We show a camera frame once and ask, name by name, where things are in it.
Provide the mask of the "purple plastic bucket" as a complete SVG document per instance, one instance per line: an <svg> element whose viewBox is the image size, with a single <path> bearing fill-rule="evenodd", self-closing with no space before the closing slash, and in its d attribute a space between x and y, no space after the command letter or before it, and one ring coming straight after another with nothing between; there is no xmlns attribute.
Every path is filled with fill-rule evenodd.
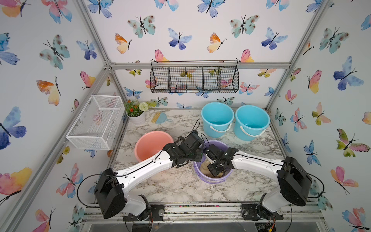
<svg viewBox="0 0 371 232"><path fill-rule="evenodd" d="M222 149L223 151L226 151L228 146L226 144L224 144L223 142L221 141L217 141L217 140L210 140L209 143L211 145L215 145L216 147L218 147L219 149ZM220 184L220 183L223 183L225 182L228 177L233 173L233 169L227 169L224 173L222 173L222 176L221 177L214 177L212 176L211 174L209 175L205 175L202 170L201 170L201 166L202 164L204 163L204 161L207 160L207 157L204 155L202 157L202 161L201 162L193 162L193 166L194 166L194 169L195 169L195 172L196 172L196 175L205 183L207 184Z"/></svg>

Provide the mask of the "yellow microfiber cloth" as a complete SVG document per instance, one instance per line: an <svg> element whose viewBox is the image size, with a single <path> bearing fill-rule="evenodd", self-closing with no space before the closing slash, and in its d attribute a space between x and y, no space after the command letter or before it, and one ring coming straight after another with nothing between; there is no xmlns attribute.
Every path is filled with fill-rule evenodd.
<svg viewBox="0 0 371 232"><path fill-rule="evenodd" d="M210 161L206 158L204 160L204 162L201 164L201 166L199 167L200 171L202 174L204 174L205 176L209 177L209 178L221 178L224 176L224 172L218 174L216 177L212 175L212 173L210 172L210 170L208 169L208 165L211 164Z"/></svg>

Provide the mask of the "teal plastic bucket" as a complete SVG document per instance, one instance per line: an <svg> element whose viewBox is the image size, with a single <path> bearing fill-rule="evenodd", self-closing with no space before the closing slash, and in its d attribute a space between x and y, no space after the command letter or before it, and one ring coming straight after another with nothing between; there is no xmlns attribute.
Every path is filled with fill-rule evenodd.
<svg viewBox="0 0 371 232"><path fill-rule="evenodd" d="M222 137L232 126L233 109L220 102L206 104L201 111L203 131L211 138Z"/></svg>
<svg viewBox="0 0 371 232"><path fill-rule="evenodd" d="M254 105L242 105L235 112L234 133L243 141L253 141L262 136L270 125L266 111Z"/></svg>

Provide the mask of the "pink plastic bucket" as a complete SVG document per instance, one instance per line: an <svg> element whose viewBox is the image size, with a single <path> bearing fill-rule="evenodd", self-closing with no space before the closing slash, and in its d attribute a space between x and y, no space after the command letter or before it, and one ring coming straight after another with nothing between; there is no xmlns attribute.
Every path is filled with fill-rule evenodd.
<svg viewBox="0 0 371 232"><path fill-rule="evenodd" d="M134 155L142 162L160 152L167 144L173 143L173 138L163 131L151 131L143 135L136 143Z"/></svg>

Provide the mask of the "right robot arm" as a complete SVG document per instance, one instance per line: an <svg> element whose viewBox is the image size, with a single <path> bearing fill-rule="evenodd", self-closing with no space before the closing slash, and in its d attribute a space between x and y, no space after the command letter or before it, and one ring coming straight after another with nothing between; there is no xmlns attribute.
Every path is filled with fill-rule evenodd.
<svg viewBox="0 0 371 232"><path fill-rule="evenodd" d="M268 159L236 148L222 150L215 145L210 145L203 152L212 160L208 170L215 177L227 169L239 169L263 175L278 183L276 190L262 195L253 210L260 218L270 219L289 204L306 206L315 176L306 172L295 158Z"/></svg>

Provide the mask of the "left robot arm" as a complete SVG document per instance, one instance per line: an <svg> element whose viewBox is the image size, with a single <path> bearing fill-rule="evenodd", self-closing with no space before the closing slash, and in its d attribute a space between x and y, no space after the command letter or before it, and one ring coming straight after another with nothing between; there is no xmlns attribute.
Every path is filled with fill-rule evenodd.
<svg viewBox="0 0 371 232"><path fill-rule="evenodd" d="M203 146L203 139L193 130L188 136L180 136L174 143L166 144L157 154L134 166L116 172L109 168L96 174L96 208L104 219L121 212L146 219L151 211L148 200L144 195L132 195L130 191L162 171L182 167L190 161L201 161Z"/></svg>

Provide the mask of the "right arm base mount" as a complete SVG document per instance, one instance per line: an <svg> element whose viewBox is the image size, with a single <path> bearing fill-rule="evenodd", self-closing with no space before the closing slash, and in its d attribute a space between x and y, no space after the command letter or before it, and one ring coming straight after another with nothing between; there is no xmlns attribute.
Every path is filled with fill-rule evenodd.
<svg viewBox="0 0 371 232"><path fill-rule="evenodd" d="M272 213L258 203L242 204L241 207L241 215L244 220L258 221L260 219L284 219L283 215L280 215L277 212Z"/></svg>

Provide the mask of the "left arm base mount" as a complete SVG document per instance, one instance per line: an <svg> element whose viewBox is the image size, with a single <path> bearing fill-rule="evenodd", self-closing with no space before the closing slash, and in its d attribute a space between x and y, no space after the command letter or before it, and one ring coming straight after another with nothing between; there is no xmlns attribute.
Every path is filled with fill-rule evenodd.
<svg viewBox="0 0 371 232"><path fill-rule="evenodd" d="M154 205L151 204L150 208L147 208L144 212L140 215L135 216L133 214L124 214L123 220L126 222L139 222L139 221L163 221L165 214L165 206L164 205Z"/></svg>

